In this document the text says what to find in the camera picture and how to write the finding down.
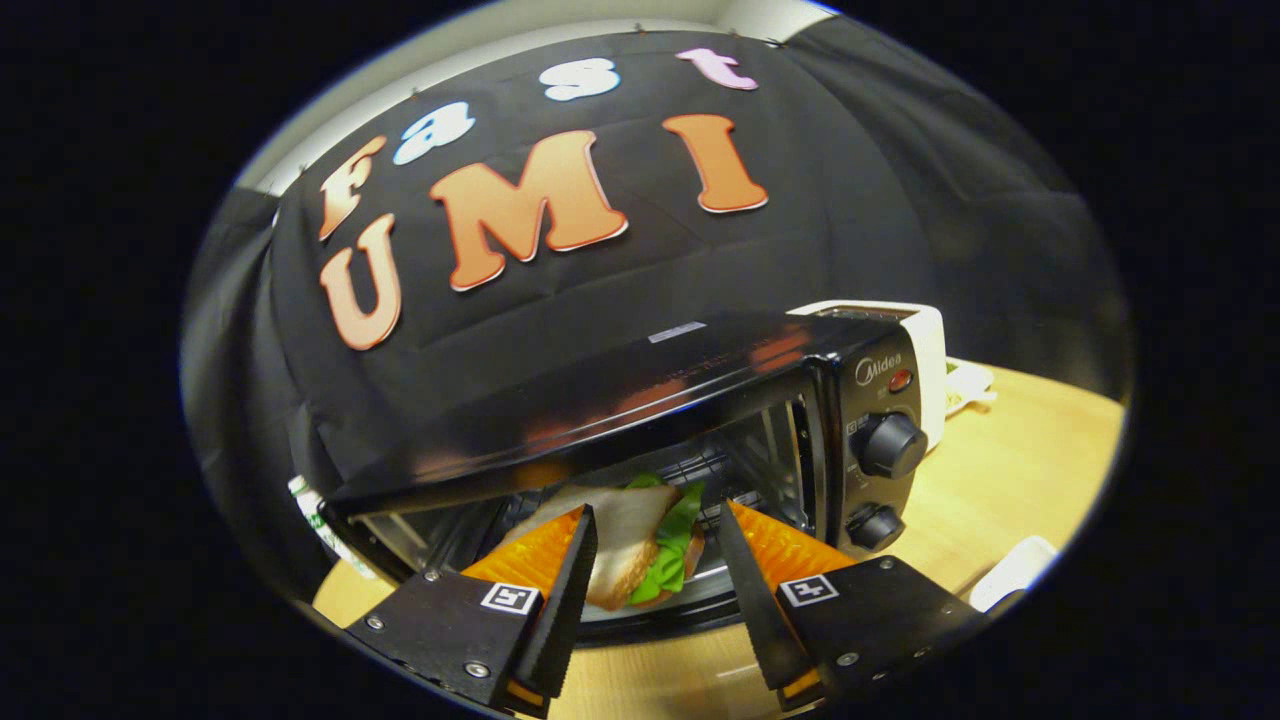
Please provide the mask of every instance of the black knob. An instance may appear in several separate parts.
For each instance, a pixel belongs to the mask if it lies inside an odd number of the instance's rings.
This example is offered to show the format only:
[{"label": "black knob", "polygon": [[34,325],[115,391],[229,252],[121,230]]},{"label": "black knob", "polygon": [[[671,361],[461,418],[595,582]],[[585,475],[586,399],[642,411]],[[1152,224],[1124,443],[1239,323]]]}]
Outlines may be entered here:
[{"label": "black knob", "polygon": [[915,470],[928,446],[924,432],[901,413],[884,415],[869,433],[860,436],[867,438],[858,457],[863,471],[895,480]]},{"label": "black knob", "polygon": [[892,544],[905,529],[906,523],[887,505],[864,507],[845,525],[849,539],[872,552],[879,552]]}]

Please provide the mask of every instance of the orange letter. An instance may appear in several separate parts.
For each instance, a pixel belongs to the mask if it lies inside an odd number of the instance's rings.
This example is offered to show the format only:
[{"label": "orange letter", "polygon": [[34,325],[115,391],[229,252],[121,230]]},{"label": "orange letter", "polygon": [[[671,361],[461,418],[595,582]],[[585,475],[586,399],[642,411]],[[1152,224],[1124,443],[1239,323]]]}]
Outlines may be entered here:
[{"label": "orange letter", "polygon": [[338,325],[342,340],[355,350],[369,350],[387,340],[399,319],[399,278],[396,277],[390,243],[394,224],[394,215],[383,215],[370,223],[356,241],[356,247],[369,256],[369,270],[374,275],[374,290],[378,291],[378,305],[372,313],[361,313],[356,302],[356,292],[351,287],[349,247],[342,249],[320,270],[320,284],[329,293],[333,323]]},{"label": "orange letter", "polygon": [[449,286],[463,292],[484,284],[507,265],[485,241],[488,229],[522,263],[538,255],[543,209],[550,208],[547,246],[566,251],[627,229],[627,217],[609,208],[591,164],[595,133],[572,131],[543,138],[529,152],[520,184],[512,186],[484,163],[467,165],[440,178],[433,199],[444,202],[458,265]]},{"label": "orange letter", "polygon": [[320,242],[329,240],[333,231],[347,219],[347,215],[360,204],[360,196],[351,191],[365,184],[369,173],[374,170],[374,161],[370,155],[378,152],[387,145],[387,137],[379,135],[361,147],[349,160],[342,164],[320,186],[324,193],[324,224],[320,227]]},{"label": "orange letter", "polygon": [[678,115],[668,118],[662,127],[678,135],[694,156],[698,176],[703,178],[703,192],[698,196],[703,210],[736,213],[769,201],[769,193],[748,177],[728,138],[733,120],[719,115]]}]

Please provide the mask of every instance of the toaster oven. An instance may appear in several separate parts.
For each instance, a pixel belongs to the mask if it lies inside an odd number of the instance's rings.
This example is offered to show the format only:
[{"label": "toaster oven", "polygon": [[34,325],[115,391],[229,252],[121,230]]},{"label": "toaster oven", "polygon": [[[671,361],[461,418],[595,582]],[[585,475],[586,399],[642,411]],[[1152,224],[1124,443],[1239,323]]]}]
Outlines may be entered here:
[{"label": "toaster oven", "polygon": [[732,313],[689,322],[448,413],[330,493],[321,514],[392,583],[462,570],[562,483],[703,482],[707,544],[653,609],[586,606],[580,646],[737,621],[728,498],[854,557],[884,550],[928,437],[910,333],[887,316]]}]

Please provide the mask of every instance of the pink letter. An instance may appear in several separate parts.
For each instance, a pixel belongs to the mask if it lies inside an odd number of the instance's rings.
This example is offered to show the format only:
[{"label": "pink letter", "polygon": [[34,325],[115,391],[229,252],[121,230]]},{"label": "pink letter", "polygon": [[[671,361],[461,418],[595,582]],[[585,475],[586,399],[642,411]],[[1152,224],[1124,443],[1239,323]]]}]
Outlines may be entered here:
[{"label": "pink letter", "polygon": [[723,85],[724,87],[732,87],[733,90],[755,90],[759,87],[754,79],[741,77],[728,69],[730,65],[737,65],[737,60],[733,58],[717,55],[705,47],[685,50],[676,56],[681,60],[692,60],[694,67],[707,76],[707,79]]}]

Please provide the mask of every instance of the black cloth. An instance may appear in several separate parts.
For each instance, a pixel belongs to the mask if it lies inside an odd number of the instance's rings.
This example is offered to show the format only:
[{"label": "black cloth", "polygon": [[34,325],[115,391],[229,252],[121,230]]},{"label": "black cloth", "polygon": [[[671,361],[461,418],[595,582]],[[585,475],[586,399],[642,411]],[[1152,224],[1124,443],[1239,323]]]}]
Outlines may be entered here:
[{"label": "black cloth", "polygon": [[[759,88],[704,78],[675,56],[692,47],[737,59]],[[616,63],[617,88],[570,102],[543,96],[541,70],[593,56]],[[393,165],[404,128],[458,100],[475,127]],[[662,128],[694,113],[733,120],[765,206],[724,215],[698,206],[692,160]],[[445,211],[428,190],[472,163],[518,182],[530,147],[571,129],[595,132],[593,164],[628,229],[570,254],[541,249],[527,264],[507,256],[498,279],[453,291]],[[320,184],[378,135],[388,145],[360,205],[319,242]],[[402,313],[385,342],[357,352],[335,331],[319,274],[385,213],[396,215]],[[874,31],[833,18],[781,49],[707,33],[603,36],[406,99],[278,201],[236,191],[192,279],[184,402],[220,510],[259,568],[310,600],[332,555],[287,480],[303,474],[333,492],[424,419],[498,387],[716,310],[855,297],[934,305],[952,355],[1115,395],[1124,305],[1108,273],[1084,204],[1036,145],[977,92]],[[371,307],[362,252],[352,278]]]}]

